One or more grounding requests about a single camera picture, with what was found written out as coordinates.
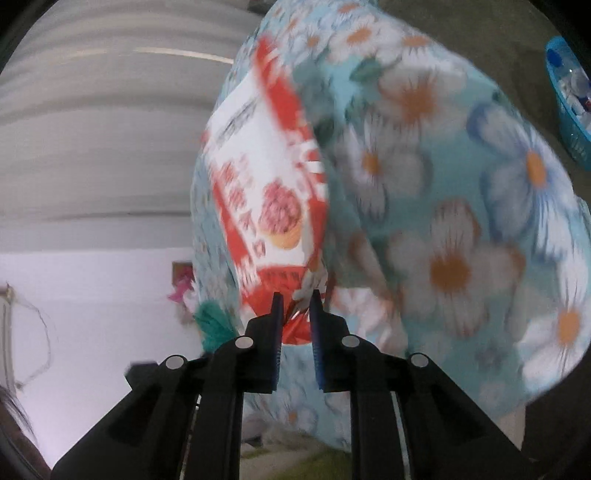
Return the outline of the blue plastic trash basket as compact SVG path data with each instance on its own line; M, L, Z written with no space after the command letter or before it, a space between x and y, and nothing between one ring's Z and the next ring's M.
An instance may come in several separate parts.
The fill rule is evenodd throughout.
M545 54L556 95L560 138L573 160L589 171L590 77L564 38L552 38Z

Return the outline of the floral blue bed quilt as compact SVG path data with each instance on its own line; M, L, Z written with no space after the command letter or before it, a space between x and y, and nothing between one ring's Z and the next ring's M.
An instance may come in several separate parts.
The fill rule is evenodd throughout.
M429 356L516 444L527 405L590 345L590 218L545 139L496 84L374 1L276 1L260 37L290 67L329 192L325 306L381 351ZM214 301L204 349L243 332ZM297 433L349 450L349 397L283 343L273 394L245 396L246 437Z

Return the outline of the red white snack bag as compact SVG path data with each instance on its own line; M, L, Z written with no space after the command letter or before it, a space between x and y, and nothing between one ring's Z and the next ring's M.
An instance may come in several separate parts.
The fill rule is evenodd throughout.
M269 37L254 43L245 76L209 117L197 167L198 298L216 302L243 332L280 294L281 340L310 343L308 304L327 283L328 184L290 67Z

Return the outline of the grey pleated curtain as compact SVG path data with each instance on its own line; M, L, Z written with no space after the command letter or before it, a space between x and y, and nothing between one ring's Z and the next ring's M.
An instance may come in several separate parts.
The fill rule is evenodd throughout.
M1 73L4 252L191 242L199 136L259 25L240 1L59 1Z

